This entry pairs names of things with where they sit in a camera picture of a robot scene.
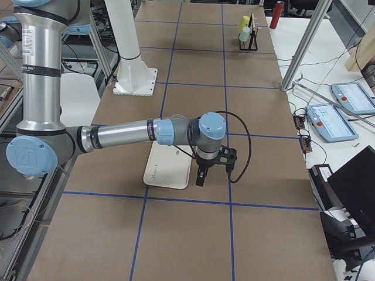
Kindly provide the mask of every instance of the black screen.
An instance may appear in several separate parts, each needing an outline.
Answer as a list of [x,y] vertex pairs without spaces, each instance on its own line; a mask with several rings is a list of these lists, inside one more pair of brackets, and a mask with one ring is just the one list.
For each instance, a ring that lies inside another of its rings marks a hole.
[[375,150],[363,149],[328,182],[364,233],[375,234]]

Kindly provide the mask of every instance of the office chair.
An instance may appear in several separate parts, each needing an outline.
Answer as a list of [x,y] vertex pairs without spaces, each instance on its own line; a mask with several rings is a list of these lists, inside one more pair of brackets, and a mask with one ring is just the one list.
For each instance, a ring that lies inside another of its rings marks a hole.
[[[319,0],[289,0],[291,9],[297,9],[297,15],[300,15],[302,11],[304,12],[301,16],[302,18],[306,17],[306,12],[308,10],[315,10],[318,2]],[[330,10],[332,10],[332,3],[329,6],[327,12],[329,12]]]

